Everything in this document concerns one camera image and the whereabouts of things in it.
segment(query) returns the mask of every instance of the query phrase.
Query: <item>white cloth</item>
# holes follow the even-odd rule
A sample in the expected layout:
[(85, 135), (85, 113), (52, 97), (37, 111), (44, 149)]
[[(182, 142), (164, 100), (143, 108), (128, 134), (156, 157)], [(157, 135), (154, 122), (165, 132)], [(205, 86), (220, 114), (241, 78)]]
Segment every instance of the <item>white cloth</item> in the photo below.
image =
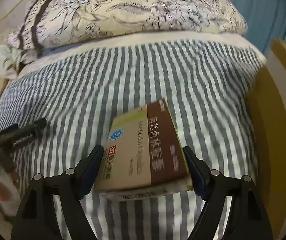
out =
[(11, 239), (12, 228), (13, 226), (9, 221), (0, 219), (0, 235), (4, 238), (4, 240)]
[(0, 45), (0, 76), (15, 79), (20, 72), (20, 63), (29, 64), (37, 59), (35, 50), (23, 51), (7, 44)]
[(9, 192), (10, 199), (8, 201), (0, 201), (0, 210), (2, 214), (8, 217), (14, 217), (18, 211), (21, 199), (18, 189), (14, 186), (10, 174), (6, 173), (0, 164), (0, 184), (2, 184)]

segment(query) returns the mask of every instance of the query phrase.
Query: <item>barcode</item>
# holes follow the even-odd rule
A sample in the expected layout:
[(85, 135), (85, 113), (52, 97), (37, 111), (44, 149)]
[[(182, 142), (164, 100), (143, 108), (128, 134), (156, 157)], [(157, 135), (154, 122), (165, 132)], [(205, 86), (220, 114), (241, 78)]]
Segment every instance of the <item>barcode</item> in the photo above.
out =
[(128, 194), (128, 195), (120, 195), (122, 198), (131, 199), (131, 198), (143, 198), (143, 197), (154, 197), (158, 194), (154, 192), (144, 192), (144, 193), (136, 193), (136, 194)]

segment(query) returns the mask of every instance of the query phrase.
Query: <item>striped bedsheet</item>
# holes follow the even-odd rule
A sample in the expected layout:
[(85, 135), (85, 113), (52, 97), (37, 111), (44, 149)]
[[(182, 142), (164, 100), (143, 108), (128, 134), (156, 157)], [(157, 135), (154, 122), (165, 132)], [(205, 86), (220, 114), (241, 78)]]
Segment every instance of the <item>striped bedsheet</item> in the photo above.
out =
[[(61, 174), (107, 139), (113, 117), (164, 97), (182, 146), (224, 175), (255, 177), (251, 119), (244, 97), (261, 65), (252, 49), (179, 40), (96, 48), (29, 73), (0, 99), (0, 130), (45, 117), (43, 138), (16, 152), (24, 194), (36, 173)], [(55, 197), (64, 239), (69, 233)], [(203, 201), (193, 191), (111, 202), (95, 192), (82, 201), (98, 239), (187, 239)], [(221, 238), (230, 198), (215, 237)]]

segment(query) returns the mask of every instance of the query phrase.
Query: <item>floral duvet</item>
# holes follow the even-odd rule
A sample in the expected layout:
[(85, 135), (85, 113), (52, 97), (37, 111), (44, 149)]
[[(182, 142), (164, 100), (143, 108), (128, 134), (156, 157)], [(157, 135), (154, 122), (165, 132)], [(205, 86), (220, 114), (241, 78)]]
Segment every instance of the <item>floral duvet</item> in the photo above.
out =
[(18, 49), (57, 47), (144, 31), (246, 32), (230, 0), (31, 0), (7, 43)]

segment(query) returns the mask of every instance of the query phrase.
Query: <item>black clamp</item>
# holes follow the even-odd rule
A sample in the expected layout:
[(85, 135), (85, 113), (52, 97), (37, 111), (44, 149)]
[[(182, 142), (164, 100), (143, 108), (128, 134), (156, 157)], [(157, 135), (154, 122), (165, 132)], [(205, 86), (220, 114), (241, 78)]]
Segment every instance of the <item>black clamp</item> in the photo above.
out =
[[(272, 240), (272, 231), (264, 205), (250, 176), (225, 177), (198, 160), (190, 147), (183, 148), (195, 193), (205, 205), (189, 240), (212, 240), (222, 214), (226, 196), (232, 197), (229, 219), (224, 233), (228, 240)], [(96, 239), (79, 202), (87, 195), (99, 171), (104, 153), (95, 146), (87, 159), (75, 169), (44, 178), (36, 174), (19, 207), (12, 240), (62, 239), (56, 220), (52, 195), (59, 195), (63, 215), (73, 240)]]

